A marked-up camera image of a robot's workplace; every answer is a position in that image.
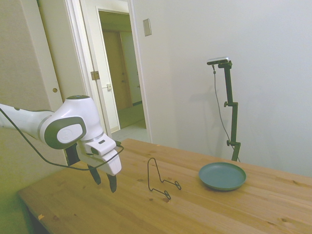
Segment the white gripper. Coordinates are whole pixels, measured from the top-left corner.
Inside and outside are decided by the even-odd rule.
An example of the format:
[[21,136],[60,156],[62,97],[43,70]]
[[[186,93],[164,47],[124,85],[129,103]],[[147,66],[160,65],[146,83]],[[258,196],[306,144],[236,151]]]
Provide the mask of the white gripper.
[[95,183],[101,183],[100,175],[95,167],[107,173],[111,192],[117,190],[116,174],[121,171],[121,162],[117,151],[114,148],[103,148],[78,144],[78,157],[88,164],[88,169]]

